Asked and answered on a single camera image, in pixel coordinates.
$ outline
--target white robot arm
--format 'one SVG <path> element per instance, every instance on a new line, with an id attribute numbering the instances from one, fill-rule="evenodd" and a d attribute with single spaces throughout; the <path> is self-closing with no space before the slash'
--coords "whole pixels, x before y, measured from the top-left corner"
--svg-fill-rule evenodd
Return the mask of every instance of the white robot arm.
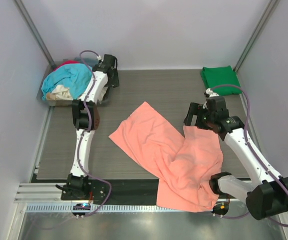
<path id="1" fill-rule="evenodd" d="M 89 152 L 95 130 L 99 126 L 97 101 L 104 87 L 118 87 L 117 58 L 105 54 L 92 69 L 92 78 L 79 99 L 72 101 L 73 124 L 76 128 L 76 147 L 73 165 L 62 190 L 62 200 L 87 199 L 91 188 L 88 182 Z"/>
<path id="2" fill-rule="evenodd" d="M 245 167 L 251 183 L 241 181 L 228 172 L 221 172 L 211 177 L 210 186 L 214 193 L 229 194 L 244 202 L 250 214 L 257 220 L 288 211 L 288 196 L 272 175 L 288 190 L 288 177 L 283 178 L 262 155 L 247 134 L 245 139 L 244 124 L 237 116 L 229 116 L 225 99 L 210 89 L 205 92 L 205 104 L 192 102 L 184 120 L 191 125 L 193 115 L 197 116 L 194 124 L 200 129 L 212 130 L 234 151 Z"/>
<path id="3" fill-rule="evenodd" d="M 89 97 L 87 98 L 88 103 L 89 102 L 97 103 L 98 97 L 99 97 L 103 87 L 108 83 L 108 76 L 106 73 L 103 73 L 102 71 L 100 71 L 100 72 L 95 71 L 94 75 L 96 77 L 96 82 L 95 82 L 95 85 L 94 85 Z M 91 88 L 92 81 L 94 81 L 93 76 L 92 76 L 92 79 L 90 80 L 90 82 L 88 84 L 87 89 L 85 90 L 85 92 L 82 94 L 82 96 L 80 98 L 81 102 L 83 102 L 85 100 L 86 93 Z M 70 171 L 70 173 L 73 174 L 73 176 L 84 176 L 84 177 L 86 176 L 86 174 L 80 169 L 80 167 L 78 166 L 78 163 L 77 163 L 78 144 L 79 144 L 79 140 L 80 140 L 82 134 L 83 134 L 83 141 L 81 142 L 80 147 L 79 147 L 79 158 L 80 158 L 81 165 L 83 166 L 85 171 L 88 172 L 89 150 L 90 150 L 90 146 L 92 143 L 94 133 L 95 133 L 95 130 L 85 131 L 85 129 L 83 129 L 83 128 L 76 129 L 77 141 L 76 141 L 74 162 L 73 162 L 72 169 Z"/>

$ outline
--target red cloth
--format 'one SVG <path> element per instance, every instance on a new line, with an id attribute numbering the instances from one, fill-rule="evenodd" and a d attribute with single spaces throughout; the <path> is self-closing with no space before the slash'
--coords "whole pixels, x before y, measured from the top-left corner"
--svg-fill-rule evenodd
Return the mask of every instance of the red cloth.
<path id="1" fill-rule="evenodd" d="M 218 136 L 184 126 L 183 137 L 147 102 L 109 137 L 136 163 L 159 178 L 156 205 L 189 212 L 210 211 L 218 195 L 209 180 L 220 173 Z"/>
<path id="2" fill-rule="evenodd" d="M 63 62 L 61 65 L 59 65 L 57 68 L 55 68 L 55 70 L 57 70 L 59 67 L 61 67 L 61 66 L 63 66 L 63 65 L 66 65 L 66 64 L 77 64 L 77 63 L 79 63 L 78 61 L 73 61 L 73 60 L 68 60 L 68 61 L 65 61 L 65 62 Z"/>

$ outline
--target folded green cloth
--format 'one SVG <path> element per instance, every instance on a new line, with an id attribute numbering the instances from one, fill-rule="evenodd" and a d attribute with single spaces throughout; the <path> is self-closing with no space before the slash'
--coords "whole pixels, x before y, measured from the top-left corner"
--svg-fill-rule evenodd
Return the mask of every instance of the folded green cloth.
<path id="1" fill-rule="evenodd" d="M 231 66 L 213 68 L 203 67 L 200 75 L 202 76 L 206 89 L 221 84 L 233 84 L 240 87 L 237 75 Z M 242 93 L 239 89 L 230 86 L 217 88 L 214 92 L 218 93 L 220 96 Z"/>

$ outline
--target white enclosure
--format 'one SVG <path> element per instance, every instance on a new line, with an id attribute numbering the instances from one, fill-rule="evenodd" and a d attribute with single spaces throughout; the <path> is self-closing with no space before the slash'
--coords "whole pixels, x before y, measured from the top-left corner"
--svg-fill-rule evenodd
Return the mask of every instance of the white enclosure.
<path id="1" fill-rule="evenodd" d="M 288 1 L 278 4 L 239 70 L 265 157 L 288 176 Z"/>
<path id="2" fill-rule="evenodd" d="M 120 69 L 235 66 L 268 0 L 23 0 L 56 61 L 84 49 Z"/>
<path id="3" fill-rule="evenodd" d="M 51 56 L 113 54 L 119 69 L 236 66 L 269 0 L 23 0 Z M 265 157 L 288 176 L 288 1 L 240 68 Z M 11 0 L 0 0 L 0 240 L 33 169 L 48 107 L 36 93 L 47 60 Z"/>

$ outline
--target blue cloth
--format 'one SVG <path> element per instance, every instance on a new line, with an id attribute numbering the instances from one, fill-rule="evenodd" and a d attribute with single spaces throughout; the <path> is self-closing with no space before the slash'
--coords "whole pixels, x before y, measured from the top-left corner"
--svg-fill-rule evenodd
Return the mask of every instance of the blue cloth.
<path id="1" fill-rule="evenodd" d="M 45 78 L 41 87 L 43 100 L 46 100 L 46 94 L 51 93 L 57 85 L 69 88 L 69 93 L 73 99 L 77 99 L 85 92 L 91 76 L 89 69 L 82 63 L 63 65 Z"/>

